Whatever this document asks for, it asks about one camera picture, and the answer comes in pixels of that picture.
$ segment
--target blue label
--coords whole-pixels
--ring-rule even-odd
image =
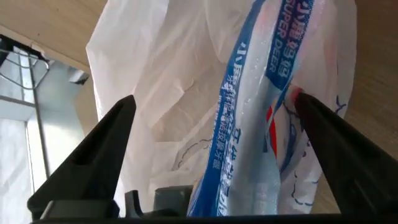
[[[312,6],[313,0],[282,1],[265,74],[280,90],[290,81]]]
[[[229,194],[228,179],[233,178],[235,169],[232,165],[236,156],[234,144],[239,142],[241,135],[241,130],[235,127],[236,99],[252,30],[263,3],[264,0],[256,0],[253,3],[228,61],[218,98],[208,165],[200,186],[193,196],[188,216],[205,217],[227,214],[225,200]],[[267,70],[264,72],[271,83],[277,89],[282,90],[280,97],[286,92],[291,79],[295,56],[307,28],[312,5],[313,0],[282,1],[271,43]]]

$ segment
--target blue printed graphic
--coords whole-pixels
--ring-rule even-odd
[[[242,130],[237,128],[235,123],[236,99],[239,94],[241,75],[244,70],[252,30],[263,3],[264,0],[256,0],[253,3],[228,61],[218,99],[208,165],[200,186],[193,196],[193,203],[188,211],[188,216],[203,217],[228,214],[229,183],[234,178],[234,170],[238,169],[238,167],[233,166],[233,161],[236,158],[237,150],[239,150],[236,148],[236,144],[239,142],[242,133]],[[313,0],[282,1],[272,38],[267,70],[264,72],[265,77],[278,90],[272,92],[271,90],[274,88],[270,86],[270,98],[275,99],[279,96],[273,115],[282,104],[291,81],[296,54],[302,43],[312,6]],[[290,139],[292,142],[289,141],[289,148],[291,148],[291,154],[296,135],[297,131],[290,122]],[[290,149],[288,149],[288,154],[287,157],[290,158]],[[260,165],[259,170],[271,164]]]
[[[224,158],[227,151],[230,151],[229,153],[232,154],[234,153],[234,148],[231,146],[231,149],[228,150],[230,144],[227,144],[227,140],[230,139],[232,132],[234,141],[239,142],[241,130],[234,129],[235,100],[239,93],[240,75],[246,61],[251,33],[263,2],[264,0],[257,0],[253,3],[252,9],[239,34],[233,54],[228,61],[227,71],[221,84],[207,169],[203,176],[201,187],[198,189],[199,193],[196,194],[195,204],[192,205],[188,216],[202,217],[215,215],[218,213],[216,211],[216,204],[219,200],[225,199],[218,198],[217,196],[219,185],[221,185],[221,189],[226,188],[224,183],[220,183],[221,168],[225,166]]]

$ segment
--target plastic bag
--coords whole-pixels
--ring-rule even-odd
[[[332,1],[328,9],[337,6],[335,2],[343,6],[334,8],[335,14],[323,16],[321,22],[335,18],[346,22],[338,24],[338,29],[322,29],[318,45],[332,35],[342,40],[335,41],[339,76],[328,74],[325,66],[311,67],[303,62],[302,66],[313,73],[297,74],[292,83],[317,97],[321,94],[318,98],[325,102],[324,92],[312,84],[331,76],[338,83],[338,93],[343,93],[339,95],[341,102],[347,103],[355,62],[355,5],[352,1]],[[137,102],[116,194],[122,209],[125,191],[138,190],[141,207],[148,211],[152,210],[156,188],[193,184],[204,173],[223,74],[251,4],[239,0],[107,2],[86,49],[98,117],[128,94]],[[341,7],[344,14],[338,17]],[[344,52],[340,52],[341,46],[346,47]],[[318,73],[321,75],[309,79],[312,83],[302,82],[308,80],[306,75]],[[303,138],[298,142],[306,143]],[[316,185],[307,190],[309,178],[304,177],[317,178],[321,170],[315,157],[309,166],[303,166],[300,158],[295,152],[291,161],[296,165],[287,166],[286,176],[281,176],[279,213],[309,211],[295,207],[288,195],[296,181],[298,200],[312,202]],[[300,165],[303,175],[295,180],[293,170]]]

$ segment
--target white plastic bag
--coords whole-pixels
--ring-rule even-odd
[[[239,0],[107,2],[86,49],[99,119],[126,95],[133,94],[137,102],[117,189],[120,207],[123,193],[134,189],[139,191],[143,211],[152,210],[156,188],[193,184],[205,171],[220,84],[251,4]],[[314,44],[324,46],[330,41],[335,47],[314,49],[292,83],[335,108],[333,96],[347,104],[352,90],[356,8],[353,1],[334,0],[327,11],[319,18],[325,26],[317,31]],[[327,50],[337,57],[338,75],[322,63],[333,63],[333,58],[323,59]],[[322,86],[327,83],[335,85]],[[326,94],[325,88],[334,93]],[[297,147],[304,149],[306,143],[301,137]],[[310,211],[316,191],[311,181],[321,170],[310,147],[306,152],[308,161],[302,162],[303,152],[295,152],[290,163],[295,165],[281,176],[279,213]],[[295,200],[303,204],[296,205]]]

